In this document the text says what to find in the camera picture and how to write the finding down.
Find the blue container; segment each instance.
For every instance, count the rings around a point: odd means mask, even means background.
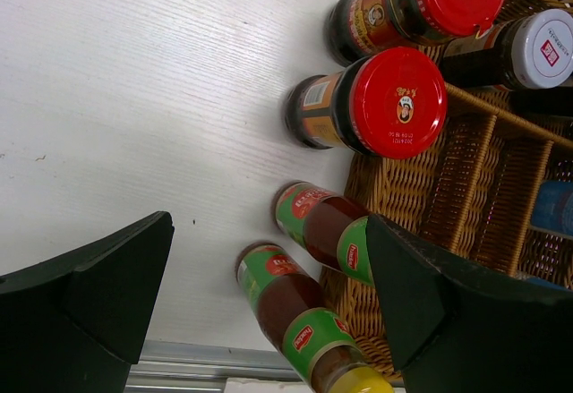
[[[546,181],[541,185],[531,226],[535,230],[573,239],[573,183]]]

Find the green label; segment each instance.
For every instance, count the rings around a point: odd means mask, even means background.
[[[293,321],[283,338],[283,355],[305,381],[321,357],[336,346],[356,346],[348,327],[334,312],[314,308]]]
[[[237,279],[249,299],[252,310],[257,311],[259,298],[275,279],[296,272],[301,268],[280,247],[262,245],[253,249],[239,265]]]
[[[366,246],[366,224],[368,217],[351,223],[338,240],[338,264],[342,272],[367,286],[374,286],[372,269]]]
[[[309,183],[298,183],[288,187],[280,195],[277,203],[277,223],[280,228],[295,240],[304,245],[304,222],[319,202],[324,201],[333,192],[326,191]]]

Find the red square logo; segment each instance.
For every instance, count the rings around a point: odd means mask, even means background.
[[[559,60],[557,50],[553,48],[553,44],[549,39],[547,39],[545,44],[542,45],[541,52],[551,67],[553,67]]]

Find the white table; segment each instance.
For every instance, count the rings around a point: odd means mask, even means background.
[[[279,99],[340,69],[337,0],[0,0],[0,274],[159,209],[175,239],[149,339],[270,349],[235,286],[269,202],[303,179],[342,191],[348,150],[298,148]]]

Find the woven basket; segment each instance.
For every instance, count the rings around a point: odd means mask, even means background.
[[[573,13],[571,5],[573,0],[506,0],[499,22],[548,8]],[[443,47],[421,49],[440,61]],[[509,111],[507,94],[447,89],[449,118],[433,146],[408,160],[355,156],[346,195],[488,268],[510,276],[521,270],[571,287],[573,242],[528,230],[543,179],[571,180],[570,123],[528,122]],[[321,283],[370,363],[399,379],[375,290],[329,269]]]

